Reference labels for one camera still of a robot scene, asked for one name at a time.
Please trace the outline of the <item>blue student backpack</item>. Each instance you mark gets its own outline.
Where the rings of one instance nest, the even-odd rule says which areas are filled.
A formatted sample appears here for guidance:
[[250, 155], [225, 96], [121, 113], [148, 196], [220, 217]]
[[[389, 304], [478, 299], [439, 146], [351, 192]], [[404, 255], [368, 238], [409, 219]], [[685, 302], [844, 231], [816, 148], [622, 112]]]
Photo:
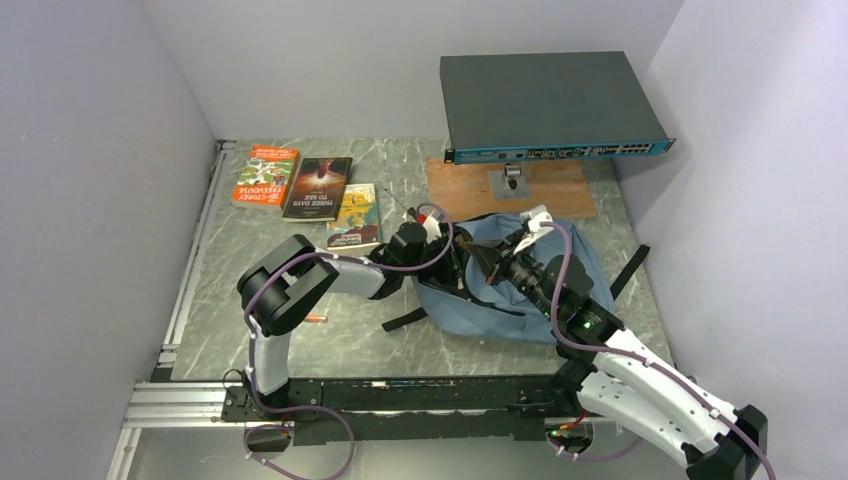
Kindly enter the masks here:
[[563, 219], [528, 250], [534, 275], [518, 289], [509, 281], [486, 284], [467, 244], [518, 240], [516, 214], [486, 214], [455, 225], [454, 247], [443, 263], [413, 276], [419, 308], [383, 324], [387, 332], [430, 318], [439, 328], [469, 337], [499, 338], [552, 345], [549, 318], [557, 299], [560, 333], [571, 340], [605, 337], [615, 321], [615, 301], [650, 249], [641, 245], [613, 282], [579, 228]]

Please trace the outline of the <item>dark three days book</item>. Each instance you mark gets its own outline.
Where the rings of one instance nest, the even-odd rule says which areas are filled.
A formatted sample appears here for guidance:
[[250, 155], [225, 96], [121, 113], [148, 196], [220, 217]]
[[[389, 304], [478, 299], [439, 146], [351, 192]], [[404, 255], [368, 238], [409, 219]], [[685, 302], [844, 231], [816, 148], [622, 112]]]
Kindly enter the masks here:
[[352, 164], [352, 157], [301, 159], [281, 207], [283, 220], [335, 220], [349, 182]]

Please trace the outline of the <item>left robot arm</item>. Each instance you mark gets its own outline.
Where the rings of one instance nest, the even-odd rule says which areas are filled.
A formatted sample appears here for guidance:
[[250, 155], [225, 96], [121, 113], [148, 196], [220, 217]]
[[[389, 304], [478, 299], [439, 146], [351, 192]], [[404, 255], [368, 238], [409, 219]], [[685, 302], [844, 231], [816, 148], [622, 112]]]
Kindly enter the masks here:
[[243, 374], [251, 389], [248, 407], [261, 419], [272, 420], [291, 405], [288, 359], [292, 332], [325, 295], [387, 298], [407, 277], [442, 264], [454, 236], [450, 221], [406, 222], [389, 242], [364, 257], [351, 257], [320, 249], [296, 234], [246, 270], [236, 291], [249, 330]]

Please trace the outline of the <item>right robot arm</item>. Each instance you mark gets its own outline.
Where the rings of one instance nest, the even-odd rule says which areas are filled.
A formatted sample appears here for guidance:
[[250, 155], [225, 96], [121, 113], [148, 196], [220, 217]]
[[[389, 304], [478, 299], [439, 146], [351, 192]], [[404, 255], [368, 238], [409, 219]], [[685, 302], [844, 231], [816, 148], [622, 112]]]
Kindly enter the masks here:
[[767, 457], [768, 420], [753, 405], [735, 407], [650, 351], [589, 296], [593, 285], [571, 251], [546, 265], [518, 241], [470, 242], [466, 250], [489, 285], [509, 282], [551, 323], [566, 362], [551, 401], [618, 422], [681, 465], [690, 479], [775, 478]]

